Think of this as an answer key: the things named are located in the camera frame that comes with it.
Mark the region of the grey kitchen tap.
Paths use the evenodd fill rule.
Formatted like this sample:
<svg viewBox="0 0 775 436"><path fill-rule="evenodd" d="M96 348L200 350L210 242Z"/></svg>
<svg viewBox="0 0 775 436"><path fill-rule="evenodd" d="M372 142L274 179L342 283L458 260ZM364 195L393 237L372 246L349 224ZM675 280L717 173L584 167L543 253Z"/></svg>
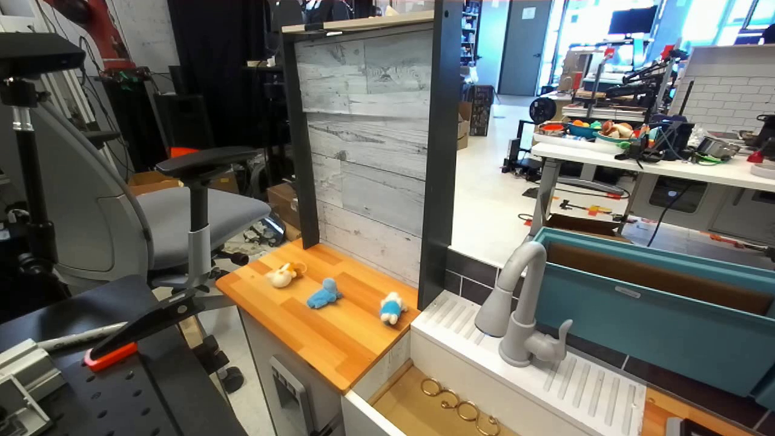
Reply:
<svg viewBox="0 0 775 436"><path fill-rule="evenodd" d="M548 251L539 242L515 248L474 318L474 327L481 335L498 338L498 357L518 368L560 368L566 358L572 321L565 321L556 335L537 331L544 265Z"/></svg>

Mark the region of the white blue plush toy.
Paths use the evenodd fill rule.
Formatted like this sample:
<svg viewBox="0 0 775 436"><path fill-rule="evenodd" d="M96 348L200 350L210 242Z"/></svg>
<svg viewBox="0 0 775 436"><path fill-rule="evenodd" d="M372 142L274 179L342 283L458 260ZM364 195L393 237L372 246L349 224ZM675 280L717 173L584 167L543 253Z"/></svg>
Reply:
<svg viewBox="0 0 775 436"><path fill-rule="evenodd" d="M388 293L383 300L381 300L381 321L389 327L394 327L400 322L405 314L405 306L402 306L402 298L398 293Z"/></svg>

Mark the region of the wooden kitchen counter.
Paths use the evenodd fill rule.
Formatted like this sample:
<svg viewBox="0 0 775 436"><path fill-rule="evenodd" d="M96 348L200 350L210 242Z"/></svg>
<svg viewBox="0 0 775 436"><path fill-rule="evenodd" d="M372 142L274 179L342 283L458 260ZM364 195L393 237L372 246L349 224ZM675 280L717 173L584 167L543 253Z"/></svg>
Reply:
<svg viewBox="0 0 775 436"><path fill-rule="evenodd" d="M266 274L286 263L306 272L287 288L274 288ZM336 283L342 298L310 311L308 298L324 280ZM338 394L350 390L419 315L411 287L326 246L303 248L300 240L220 276L216 288ZM405 306L394 327L381 321L388 293L398 293Z"/></svg>

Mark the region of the cream yellow plush toy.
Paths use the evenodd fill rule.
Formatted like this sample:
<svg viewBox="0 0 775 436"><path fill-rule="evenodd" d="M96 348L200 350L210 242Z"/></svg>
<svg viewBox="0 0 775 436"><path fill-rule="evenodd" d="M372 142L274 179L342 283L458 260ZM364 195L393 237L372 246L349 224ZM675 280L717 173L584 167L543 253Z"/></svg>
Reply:
<svg viewBox="0 0 775 436"><path fill-rule="evenodd" d="M300 280L306 272L303 265L295 265L295 263L286 263L280 265L279 269L268 272L266 274L266 282L274 287L274 288L287 288L295 280Z"/></svg>

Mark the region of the grey wood backsplash panel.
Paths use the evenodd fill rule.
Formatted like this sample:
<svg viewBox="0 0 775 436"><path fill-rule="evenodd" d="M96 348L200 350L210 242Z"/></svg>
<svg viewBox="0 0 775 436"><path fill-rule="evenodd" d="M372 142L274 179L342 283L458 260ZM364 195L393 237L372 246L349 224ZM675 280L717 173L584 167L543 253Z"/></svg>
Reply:
<svg viewBox="0 0 775 436"><path fill-rule="evenodd" d="M415 291L446 276L456 190L453 8L280 33L300 232Z"/></svg>

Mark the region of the white sink with drainboard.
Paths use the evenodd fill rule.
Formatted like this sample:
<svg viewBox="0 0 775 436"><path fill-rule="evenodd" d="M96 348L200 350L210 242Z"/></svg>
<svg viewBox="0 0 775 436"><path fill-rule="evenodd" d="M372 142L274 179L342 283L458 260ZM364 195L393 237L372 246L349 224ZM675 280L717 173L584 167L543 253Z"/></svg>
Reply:
<svg viewBox="0 0 775 436"><path fill-rule="evenodd" d="M342 397L347 436L640 436L646 389L577 354L508 366L442 291Z"/></svg>

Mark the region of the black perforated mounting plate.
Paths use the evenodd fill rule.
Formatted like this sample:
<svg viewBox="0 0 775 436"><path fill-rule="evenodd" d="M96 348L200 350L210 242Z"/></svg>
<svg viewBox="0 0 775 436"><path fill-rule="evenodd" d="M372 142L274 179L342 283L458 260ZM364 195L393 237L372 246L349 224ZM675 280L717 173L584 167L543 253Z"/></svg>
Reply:
<svg viewBox="0 0 775 436"><path fill-rule="evenodd" d="M83 354L108 333L111 326L66 335L0 327L2 350L36 339L54 352L62 385L43 400L43 436L246 436L178 333L143 339L138 354L103 373L89 372Z"/></svg>

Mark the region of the grey office chair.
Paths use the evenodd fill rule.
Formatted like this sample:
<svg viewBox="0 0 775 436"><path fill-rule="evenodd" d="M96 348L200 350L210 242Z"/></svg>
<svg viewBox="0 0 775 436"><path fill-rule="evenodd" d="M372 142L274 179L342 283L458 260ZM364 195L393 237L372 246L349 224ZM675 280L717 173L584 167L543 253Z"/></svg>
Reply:
<svg viewBox="0 0 775 436"><path fill-rule="evenodd" d="M198 283L210 274L214 253L268 213L266 202L208 186L229 162L251 161L251 149L165 161L160 170L178 186L130 195L55 110L34 108L32 126L55 235L54 272L72 293L126 276Z"/></svg>

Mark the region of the black clamp with red tip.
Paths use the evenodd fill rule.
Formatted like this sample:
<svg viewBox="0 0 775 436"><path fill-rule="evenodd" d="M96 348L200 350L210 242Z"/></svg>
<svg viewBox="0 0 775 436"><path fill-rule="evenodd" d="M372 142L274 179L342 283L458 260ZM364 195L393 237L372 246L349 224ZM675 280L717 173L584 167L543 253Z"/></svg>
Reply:
<svg viewBox="0 0 775 436"><path fill-rule="evenodd" d="M85 352L83 363L102 373L130 357L138 354L138 344L154 335L163 333L178 321L195 315L200 311L200 304L192 297L175 297L165 304L160 304L154 311L140 315L138 321L119 327L113 335L94 344L92 350Z"/></svg>

